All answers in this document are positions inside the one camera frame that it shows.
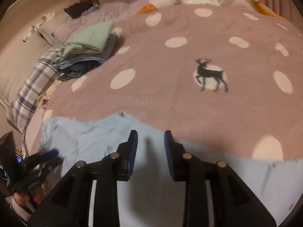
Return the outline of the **left hand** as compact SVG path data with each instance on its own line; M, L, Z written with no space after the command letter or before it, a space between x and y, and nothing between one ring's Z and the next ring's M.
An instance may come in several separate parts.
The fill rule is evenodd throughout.
M13 198L16 203L29 213L34 213L37 206L42 202L44 196L43 188L37 187L28 194L14 193Z

